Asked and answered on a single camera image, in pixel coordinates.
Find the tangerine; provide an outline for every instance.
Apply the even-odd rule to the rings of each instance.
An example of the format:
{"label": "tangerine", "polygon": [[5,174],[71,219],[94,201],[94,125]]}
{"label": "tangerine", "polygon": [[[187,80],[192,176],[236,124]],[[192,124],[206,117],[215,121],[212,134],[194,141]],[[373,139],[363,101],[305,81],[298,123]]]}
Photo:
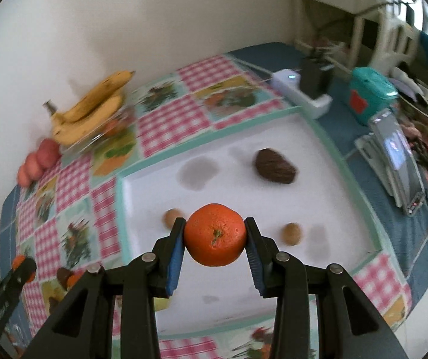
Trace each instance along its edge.
{"label": "tangerine", "polygon": [[67,288],[71,289],[71,287],[73,287],[82,276],[83,276],[82,273],[72,274],[69,278],[67,278],[67,282],[66,282]]}
{"label": "tangerine", "polygon": [[234,262],[246,246],[242,217],[221,204],[207,204],[195,211],[184,228],[184,243],[195,261],[219,267]]}

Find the pink checkered pattern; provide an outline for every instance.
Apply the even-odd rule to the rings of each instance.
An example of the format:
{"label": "pink checkered pattern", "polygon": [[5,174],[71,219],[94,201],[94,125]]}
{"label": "pink checkered pattern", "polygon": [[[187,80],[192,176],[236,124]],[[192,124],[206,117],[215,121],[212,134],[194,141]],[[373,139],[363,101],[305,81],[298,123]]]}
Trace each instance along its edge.
{"label": "pink checkered pattern", "polygon": [[46,170],[45,173],[42,175],[41,179],[38,182],[38,187],[42,188],[45,183],[50,181],[52,178],[54,178],[59,171],[61,170],[61,159],[58,160],[58,162],[52,166],[50,169]]}
{"label": "pink checkered pattern", "polygon": [[354,280],[381,314],[402,291],[390,256],[384,253],[355,274]]}
{"label": "pink checkered pattern", "polygon": [[23,293],[26,301],[26,311],[29,316],[29,327],[32,336],[34,336],[48,317],[42,298],[40,283],[35,280],[25,284]]}
{"label": "pink checkered pattern", "polygon": [[24,196],[26,194],[26,188],[19,187],[19,189],[19,200],[17,201],[16,211],[18,211],[21,205],[23,204]]}
{"label": "pink checkered pattern", "polygon": [[210,125],[211,122],[194,97],[185,95],[140,117],[137,130],[147,158]]}
{"label": "pink checkered pattern", "polygon": [[204,59],[179,69],[177,73],[190,91],[195,92],[242,73],[223,55]]}
{"label": "pink checkered pattern", "polygon": [[37,263],[36,275],[39,279],[52,278],[61,267],[59,235],[56,219],[41,225],[34,234]]}
{"label": "pink checkered pattern", "polygon": [[34,232],[34,218],[36,215],[36,199],[32,195],[25,201],[17,213],[17,238],[18,244],[24,242]]}
{"label": "pink checkered pattern", "polygon": [[410,310],[412,309],[412,291],[410,290],[410,286],[408,283],[406,283],[403,287],[404,291],[404,298],[406,300],[406,312],[405,315],[407,316],[410,313]]}
{"label": "pink checkered pattern", "polygon": [[222,359],[217,353],[215,342],[210,337],[161,340],[159,348],[163,359]]}
{"label": "pink checkered pattern", "polygon": [[260,103],[253,107],[248,107],[245,110],[237,112],[234,116],[230,116],[225,120],[218,121],[215,123],[214,128],[221,130],[222,128],[229,127],[234,124],[238,124],[244,120],[249,120],[260,115],[265,115],[271,113],[275,110],[284,109],[286,105],[279,98],[269,100],[263,103]]}
{"label": "pink checkered pattern", "polygon": [[89,168],[91,154],[87,153],[59,173],[56,184],[57,211],[60,212],[89,193]]}
{"label": "pink checkered pattern", "polygon": [[112,317],[112,336],[121,335],[121,314],[117,308],[114,308],[114,314]]}
{"label": "pink checkered pattern", "polygon": [[103,183],[91,192],[94,205],[94,227],[99,234],[101,257],[120,252],[117,235],[116,207],[114,206],[116,178]]}

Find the blue gripper pad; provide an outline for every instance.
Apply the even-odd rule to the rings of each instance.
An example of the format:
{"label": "blue gripper pad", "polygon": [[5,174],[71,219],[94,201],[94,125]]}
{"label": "blue gripper pad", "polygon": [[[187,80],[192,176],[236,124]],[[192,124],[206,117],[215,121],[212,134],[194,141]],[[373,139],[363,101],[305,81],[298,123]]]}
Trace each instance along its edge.
{"label": "blue gripper pad", "polygon": [[182,259],[184,258],[184,229],[179,231],[176,239],[176,244],[172,250],[171,261],[167,266],[167,283],[165,291],[170,297],[179,283],[179,276],[181,274]]}
{"label": "blue gripper pad", "polygon": [[254,286],[262,296],[265,292],[264,285],[264,273],[262,268],[262,262],[260,260],[259,253],[255,246],[252,234],[247,230],[247,244],[246,244],[247,260],[249,261],[250,272],[252,279],[254,280]]}

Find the potato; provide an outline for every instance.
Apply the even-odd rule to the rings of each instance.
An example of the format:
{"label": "potato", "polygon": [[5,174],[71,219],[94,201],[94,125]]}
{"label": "potato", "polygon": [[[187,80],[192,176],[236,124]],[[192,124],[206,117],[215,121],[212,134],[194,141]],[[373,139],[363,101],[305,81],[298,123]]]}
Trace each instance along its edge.
{"label": "potato", "polygon": [[43,169],[54,166],[60,157],[59,144],[52,139],[44,139],[36,152],[36,159]]}
{"label": "potato", "polygon": [[28,188],[31,185],[31,182],[32,180],[29,178],[29,175],[26,172],[26,166],[23,163],[17,171],[17,183],[22,188]]}
{"label": "potato", "polygon": [[44,174],[44,170],[36,159],[35,153],[30,153],[25,161],[26,172],[33,181],[38,181]]}
{"label": "potato", "polygon": [[177,208],[169,209],[166,213],[164,213],[164,216],[162,217],[162,222],[169,231],[172,229],[172,226],[174,225],[174,222],[176,221],[177,217],[185,218],[184,213],[182,213]]}
{"label": "potato", "polygon": [[288,246],[296,246],[302,240],[302,229],[297,223],[289,223],[282,229],[282,240]]}

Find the white tray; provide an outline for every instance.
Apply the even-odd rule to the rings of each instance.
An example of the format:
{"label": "white tray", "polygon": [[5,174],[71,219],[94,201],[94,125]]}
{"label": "white tray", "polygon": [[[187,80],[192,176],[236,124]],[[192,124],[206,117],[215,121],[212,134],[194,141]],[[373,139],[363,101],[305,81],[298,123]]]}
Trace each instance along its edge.
{"label": "white tray", "polygon": [[[297,112],[288,109],[212,133],[172,149],[174,156],[163,159],[169,156],[163,153],[146,161],[157,163],[120,174],[117,200],[124,262],[150,251],[158,238],[168,235],[162,223],[165,211],[179,208],[187,219],[211,202],[224,204],[243,218],[254,217],[264,236],[308,265],[326,267],[335,262],[352,271],[374,256],[380,249],[378,238],[367,209],[357,209],[351,202],[363,201],[358,191],[352,196],[353,178],[350,175],[345,182],[345,164],[339,156],[334,160]],[[202,140],[211,141],[202,144]],[[189,149],[197,144],[202,145]],[[267,147],[299,169],[294,183],[275,184],[256,174],[254,156]],[[205,185],[193,182],[186,187],[186,173],[191,178],[202,178],[202,173],[214,176]],[[280,238],[280,229],[290,222],[299,223],[304,234],[293,247]],[[156,314],[157,328],[163,336],[194,333],[227,321],[272,315],[275,305],[275,299],[262,299],[254,288],[245,253],[229,266],[205,267],[186,251],[172,302]]]}

